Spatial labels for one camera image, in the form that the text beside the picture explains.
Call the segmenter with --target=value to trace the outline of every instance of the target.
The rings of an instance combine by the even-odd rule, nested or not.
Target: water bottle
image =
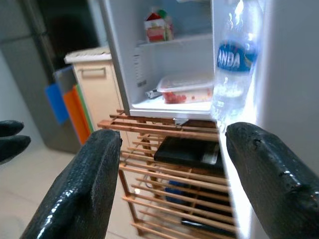
[[[213,94],[213,117],[218,124],[236,118],[245,107],[261,27],[258,0],[239,0],[228,13],[217,52]]]

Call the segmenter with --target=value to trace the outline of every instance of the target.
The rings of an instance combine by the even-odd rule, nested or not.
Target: drawer handle
[[[87,73],[94,73],[97,71],[103,71],[103,75],[97,75],[97,74],[92,74],[92,75],[84,75],[85,72]],[[106,67],[101,67],[101,68],[90,68],[90,69],[79,69],[78,72],[81,72],[82,78],[96,78],[96,77],[106,77]]]

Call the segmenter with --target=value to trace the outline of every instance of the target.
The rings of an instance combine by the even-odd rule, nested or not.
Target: wooden rack
[[[140,133],[132,142],[134,147],[121,151],[119,167],[125,192],[123,199],[129,204],[132,225],[138,234],[148,233],[164,239],[236,238],[228,181],[224,174],[157,162],[153,158],[166,136],[218,141],[215,123],[189,120],[183,126],[176,126],[172,119],[130,117],[122,110],[117,110],[117,113],[110,115],[112,120],[103,120],[98,126]],[[139,175],[136,182],[130,185],[131,190],[125,172]],[[184,186],[172,185],[170,181]],[[182,191],[183,194],[168,192],[167,188]],[[167,200],[167,197],[179,200],[179,203]],[[182,218],[214,227],[217,231],[182,225]]]

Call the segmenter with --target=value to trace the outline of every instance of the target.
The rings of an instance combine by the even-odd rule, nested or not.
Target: plastic food container
[[[210,101],[213,96],[211,73],[183,73],[161,79],[158,91],[166,104],[181,104]]]

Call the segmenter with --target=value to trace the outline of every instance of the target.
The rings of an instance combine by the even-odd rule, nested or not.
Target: blue bottle label
[[[217,67],[232,72],[249,72],[257,59],[257,51],[245,51],[235,42],[221,44],[217,55]]]

